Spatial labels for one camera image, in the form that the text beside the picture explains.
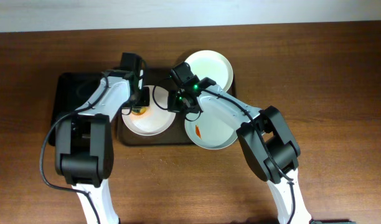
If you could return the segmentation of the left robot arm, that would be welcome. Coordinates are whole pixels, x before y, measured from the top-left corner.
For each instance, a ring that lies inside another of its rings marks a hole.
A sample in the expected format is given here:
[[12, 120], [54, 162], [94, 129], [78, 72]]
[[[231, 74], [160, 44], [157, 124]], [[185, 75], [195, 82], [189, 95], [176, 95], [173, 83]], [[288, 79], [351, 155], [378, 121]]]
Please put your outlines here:
[[148, 105], [146, 63], [123, 53], [118, 67], [88, 77], [76, 90], [80, 100], [55, 126], [55, 170], [77, 193], [88, 223], [119, 223], [108, 178], [114, 152], [111, 122], [123, 108]]

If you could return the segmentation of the white plate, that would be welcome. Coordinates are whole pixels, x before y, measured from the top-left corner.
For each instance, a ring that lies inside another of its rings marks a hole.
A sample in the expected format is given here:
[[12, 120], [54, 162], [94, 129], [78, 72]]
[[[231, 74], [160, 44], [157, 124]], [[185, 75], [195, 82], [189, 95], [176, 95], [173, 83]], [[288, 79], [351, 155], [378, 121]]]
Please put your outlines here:
[[229, 91], [233, 82], [233, 68], [222, 54], [213, 50], [200, 50], [188, 56], [185, 62], [194, 75], [215, 81], [223, 90]]
[[127, 128], [135, 134], [141, 136], [154, 136], [162, 133], [171, 126], [176, 117], [175, 113], [160, 109], [153, 101], [153, 85], [147, 85], [149, 88], [150, 101], [149, 106], [141, 109], [140, 113], [127, 115], [128, 110], [122, 110], [122, 120]]

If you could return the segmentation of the white plate back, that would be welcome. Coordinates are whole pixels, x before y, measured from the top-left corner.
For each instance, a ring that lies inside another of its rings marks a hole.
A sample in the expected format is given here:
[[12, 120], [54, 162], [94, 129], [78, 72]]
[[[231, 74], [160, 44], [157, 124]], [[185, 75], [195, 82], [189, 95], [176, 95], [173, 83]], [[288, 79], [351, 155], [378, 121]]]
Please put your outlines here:
[[215, 81], [223, 90], [229, 91], [233, 82], [233, 68], [222, 54], [213, 50], [200, 50], [188, 56], [185, 62], [194, 75]]

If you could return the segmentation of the pale blue plate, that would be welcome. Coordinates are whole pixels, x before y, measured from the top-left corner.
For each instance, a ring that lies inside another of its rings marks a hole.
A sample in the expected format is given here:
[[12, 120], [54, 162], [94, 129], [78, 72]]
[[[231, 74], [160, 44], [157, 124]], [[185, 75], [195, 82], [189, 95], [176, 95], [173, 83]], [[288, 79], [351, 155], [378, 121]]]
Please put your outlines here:
[[205, 149], [224, 149], [237, 140], [235, 130], [210, 113], [187, 113], [184, 127], [189, 139]]

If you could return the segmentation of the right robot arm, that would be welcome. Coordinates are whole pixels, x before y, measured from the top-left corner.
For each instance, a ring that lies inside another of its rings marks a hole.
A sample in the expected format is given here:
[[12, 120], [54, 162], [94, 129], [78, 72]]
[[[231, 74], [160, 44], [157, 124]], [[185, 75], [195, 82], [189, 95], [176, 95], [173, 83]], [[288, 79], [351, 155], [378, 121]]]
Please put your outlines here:
[[178, 89], [170, 91], [170, 112], [206, 113], [236, 131], [252, 172], [268, 184], [280, 223], [312, 223], [298, 182], [300, 146], [274, 106], [250, 106], [228, 94], [210, 78], [199, 79], [188, 63], [170, 71]]

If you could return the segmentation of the green yellow sponge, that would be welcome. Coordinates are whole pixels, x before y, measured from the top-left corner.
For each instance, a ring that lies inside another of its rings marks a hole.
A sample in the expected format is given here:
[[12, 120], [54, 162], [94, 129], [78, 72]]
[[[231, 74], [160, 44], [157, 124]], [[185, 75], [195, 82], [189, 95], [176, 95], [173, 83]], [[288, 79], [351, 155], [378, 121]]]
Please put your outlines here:
[[133, 109], [131, 110], [131, 113], [132, 113], [133, 115], [140, 116], [140, 115], [144, 114], [147, 110], [148, 110], [147, 107], [133, 108]]

